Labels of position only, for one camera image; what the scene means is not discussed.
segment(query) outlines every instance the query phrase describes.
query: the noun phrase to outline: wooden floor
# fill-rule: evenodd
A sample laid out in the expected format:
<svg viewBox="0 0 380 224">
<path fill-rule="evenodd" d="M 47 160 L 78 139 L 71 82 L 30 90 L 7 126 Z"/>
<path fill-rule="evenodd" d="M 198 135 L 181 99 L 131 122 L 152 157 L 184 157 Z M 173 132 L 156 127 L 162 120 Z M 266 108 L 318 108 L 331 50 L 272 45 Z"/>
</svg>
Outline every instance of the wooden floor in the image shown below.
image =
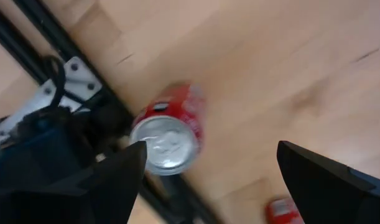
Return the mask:
<svg viewBox="0 0 380 224">
<path fill-rule="evenodd" d="M 0 8 L 51 53 L 11 2 Z M 227 223 L 264 223 L 288 194 L 279 140 L 380 178 L 380 0 L 45 2 L 133 113 L 176 80 L 203 87 L 206 146 L 186 175 Z M 35 89 L 0 47 L 0 116 Z M 162 222 L 139 199 L 130 223 Z"/>
</svg>

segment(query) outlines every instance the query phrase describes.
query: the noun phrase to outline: coca-cola can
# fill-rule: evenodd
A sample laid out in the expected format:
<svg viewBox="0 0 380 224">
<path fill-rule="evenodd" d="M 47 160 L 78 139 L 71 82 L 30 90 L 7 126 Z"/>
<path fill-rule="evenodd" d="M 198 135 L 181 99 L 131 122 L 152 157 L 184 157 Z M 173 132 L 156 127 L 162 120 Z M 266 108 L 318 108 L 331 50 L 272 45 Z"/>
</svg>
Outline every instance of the coca-cola can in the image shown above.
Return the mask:
<svg viewBox="0 0 380 224">
<path fill-rule="evenodd" d="M 205 98 L 198 85 L 169 85 L 133 123 L 131 144 L 147 143 L 146 169 L 156 175 L 187 170 L 203 145 Z"/>
</svg>

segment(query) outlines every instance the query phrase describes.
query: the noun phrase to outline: black metal frame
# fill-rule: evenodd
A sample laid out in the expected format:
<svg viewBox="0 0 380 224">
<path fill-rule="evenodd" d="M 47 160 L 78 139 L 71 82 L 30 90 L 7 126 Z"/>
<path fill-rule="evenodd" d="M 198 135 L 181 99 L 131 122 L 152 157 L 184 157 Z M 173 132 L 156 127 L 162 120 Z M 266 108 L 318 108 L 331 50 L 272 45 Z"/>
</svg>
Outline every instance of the black metal frame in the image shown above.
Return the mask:
<svg viewBox="0 0 380 224">
<path fill-rule="evenodd" d="M 57 51 L 64 61 L 72 57 L 80 57 L 98 80 L 103 84 L 103 89 L 92 99 L 89 104 L 93 106 L 113 103 L 119 108 L 119 114 L 125 117 L 120 134 L 130 132 L 130 124 L 134 117 L 125 107 L 122 101 L 114 94 L 112 89 L 102 79 L 96 68 L 76 46 L 59 21 L 39 0 L 13 0 L 20 10 L 27 16 L 33 25 L 40 31 L 45 39 Z M 42 56 L 31 46 L 23 35 L 0 12 L 0 44 L 21 64 L 27 73 L 39 84 L 49 79 L 42 68 Z M 186 183 L 181 175 L 160 177 L 164 185 L 167 197 L 163 197 L 151 181 L 144 177 L 143 185 L 139 190 L 140 195 L 149 205 L 168 223 L 193 223 L 195 217 L 199 217 L 206 224 L 222 223 L 222 221 L 210 210 L 197 193 Z"/>
</svg>

